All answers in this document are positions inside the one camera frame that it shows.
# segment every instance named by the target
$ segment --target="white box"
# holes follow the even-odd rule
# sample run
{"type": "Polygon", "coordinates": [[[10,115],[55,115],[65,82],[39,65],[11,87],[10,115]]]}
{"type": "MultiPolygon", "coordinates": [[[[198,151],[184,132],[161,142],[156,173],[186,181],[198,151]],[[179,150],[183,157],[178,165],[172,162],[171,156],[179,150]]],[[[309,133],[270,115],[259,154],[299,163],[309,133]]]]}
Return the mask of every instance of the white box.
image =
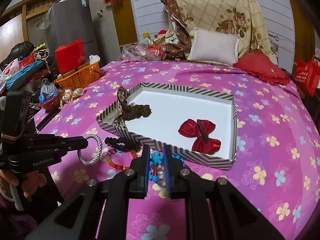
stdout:
{"type": "Polygon", "coordinates": [[[129,90],[129,104],[150,105],[151,115],[125,121],[128,130],[112,125],[116,101],[97,117],[99,126],[115,135],[126,137],[154,150],[164,145],[184,160],[228,170],[236,159],[236,106],[233,95],[207,89],[159,83],[139,83],[129,90]],[[196,138],[178,133],[187,119],[209,120],[216,125],[209,138],[221,141],[213,155],[190,150],[196,138]]]}

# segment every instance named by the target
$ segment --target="bed cover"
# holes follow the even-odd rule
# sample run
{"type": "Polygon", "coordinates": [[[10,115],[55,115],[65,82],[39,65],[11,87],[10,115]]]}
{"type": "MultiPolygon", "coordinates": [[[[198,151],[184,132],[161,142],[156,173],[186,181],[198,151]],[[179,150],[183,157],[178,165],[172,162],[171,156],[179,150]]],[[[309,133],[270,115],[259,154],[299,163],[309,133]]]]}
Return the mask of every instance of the bed cover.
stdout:
{"type": "MultiPolygon", "coordinates": [[[[138,82],[158,82],[232,93],[237,106],[237,160],[229,171],[196,163],[188,166],[202,178],[226,177],[285,237],[294,239],[307,223],[320,199],[320,137],[296,86],[273,86],[240,70],[177,62],[111,62],[99,80],[41,131],[63,137],[93,133],[102,141],[114,136],[102,130],[96,117],[116,100],[117,88],[138,82]]],[[[35,121],[46,113],[41,110],[35,121]]],[[[103,142],[103,152],[108,150],[103,142]]],[[[96,152],[89,141],[83,156],[96,152]]],[[[129,165],[130,154],[113,161],[129,165]]],[[[86,180],[111,179],[116,171],[103,155],[97,164],[84,166],[76,152],[49,168],[60,192],[68,198],[86,180]]],[[[185,239],[184,200],[170,200],[166,190],[150,181],[145,200],[130,200],[127,239],[185,239]]]]}

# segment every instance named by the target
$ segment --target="red satin bow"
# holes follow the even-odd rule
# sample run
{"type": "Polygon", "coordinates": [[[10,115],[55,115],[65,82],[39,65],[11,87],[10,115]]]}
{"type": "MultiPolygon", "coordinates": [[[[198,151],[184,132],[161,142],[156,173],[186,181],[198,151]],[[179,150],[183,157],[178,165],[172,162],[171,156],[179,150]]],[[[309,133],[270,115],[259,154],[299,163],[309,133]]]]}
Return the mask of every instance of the red satin bow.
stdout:
{"type": "Polygon", "coordinates": [[[205,154],[214,154],[220,149],[221,142],[217,139],[208,138],[216,125],[208,120],[188,119],[179,128],[178,133],[185,137],[197,137],[193,143],[192,150],[205,154]]]}

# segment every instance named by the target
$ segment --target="red heart pillow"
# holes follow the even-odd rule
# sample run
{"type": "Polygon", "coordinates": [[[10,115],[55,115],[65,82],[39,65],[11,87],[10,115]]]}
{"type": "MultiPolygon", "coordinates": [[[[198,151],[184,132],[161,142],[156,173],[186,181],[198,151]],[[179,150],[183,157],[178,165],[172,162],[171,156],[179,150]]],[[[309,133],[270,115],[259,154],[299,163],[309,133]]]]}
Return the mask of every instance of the red heart pillow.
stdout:
{"type": "Polygon", "coordinates": [[[290,78],[285,75],[285,72],[273,64],[270,59],[260,51],[243,55],[233,66],[272,85],[276,83],[287,85],[290,82],[290,78]]]}

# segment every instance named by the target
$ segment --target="brown scrunchie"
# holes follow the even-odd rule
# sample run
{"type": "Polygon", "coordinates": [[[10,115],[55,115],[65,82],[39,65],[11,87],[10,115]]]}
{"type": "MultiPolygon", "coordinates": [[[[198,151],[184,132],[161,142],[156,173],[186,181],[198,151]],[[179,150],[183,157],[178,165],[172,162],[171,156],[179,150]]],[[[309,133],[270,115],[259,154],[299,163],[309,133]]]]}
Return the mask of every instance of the brown scrunchie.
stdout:
{"type": "Polygon", "coordinates": [[[114,126],[127,129],[124,121],[140,118],[141,116],[148,117],[151,114],[149,105],[129,106],[127,101],[129,92],[124,87],[119,87],[117,97],[116,116],[112,123],[114,126]]]}
{"type": "Polygon", "coordinates": [[[122,105],[122,118],[125,121],[140,118],[140,116],[148,117],[151,114],[149,105],[122,105]]]}

